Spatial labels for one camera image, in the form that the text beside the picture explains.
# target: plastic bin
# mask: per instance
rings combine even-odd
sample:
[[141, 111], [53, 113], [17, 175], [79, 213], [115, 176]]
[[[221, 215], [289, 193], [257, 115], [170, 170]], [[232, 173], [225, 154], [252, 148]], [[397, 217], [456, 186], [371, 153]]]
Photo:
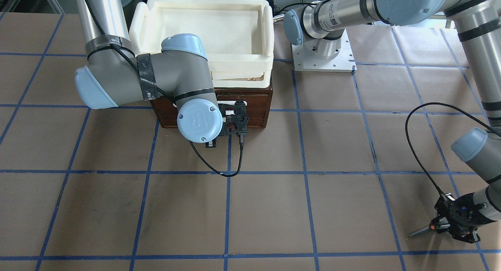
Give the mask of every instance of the plastic bin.
[[270, 85], [274, 31], [265, 0], [148, 0], [137, 5], [130, 27], [136, 54], [160, 53], [161, 42], [179, 33], [202, 39], [214, 87]]

